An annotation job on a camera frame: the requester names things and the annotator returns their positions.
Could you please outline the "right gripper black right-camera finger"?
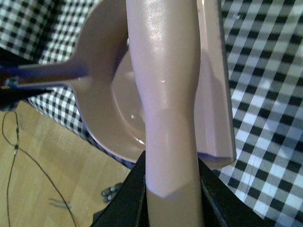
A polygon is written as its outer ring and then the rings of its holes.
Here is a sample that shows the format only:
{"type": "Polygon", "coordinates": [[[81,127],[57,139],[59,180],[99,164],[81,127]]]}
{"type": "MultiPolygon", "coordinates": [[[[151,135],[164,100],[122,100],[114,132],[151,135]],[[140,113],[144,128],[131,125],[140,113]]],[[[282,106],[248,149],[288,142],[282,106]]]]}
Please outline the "right gripper black right-camera finger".
{"type": "Polygon", "coordinates": [[[147,227],[145,151],[105,209],[93,215],[92,227],[147,227]]]}
{"type": "Polygon", "coordinates": [[[269,227],[201,160],[198,160],[206,227],[269,227]]]}

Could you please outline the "right gripper black left-camera finger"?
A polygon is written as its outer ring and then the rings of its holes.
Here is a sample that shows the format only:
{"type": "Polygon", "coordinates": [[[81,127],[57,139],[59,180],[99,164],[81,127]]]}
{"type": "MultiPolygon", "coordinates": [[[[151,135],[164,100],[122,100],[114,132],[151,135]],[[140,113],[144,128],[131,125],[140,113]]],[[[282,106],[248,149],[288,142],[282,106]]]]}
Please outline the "right gripper black left-camera finger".
{"type": "Polygon", "coordinates": [[[14,89],[0,88],[0,110],[12,111],[15,110],[19,102],[33,96],[52,93],[53,89],[14,89]]]}

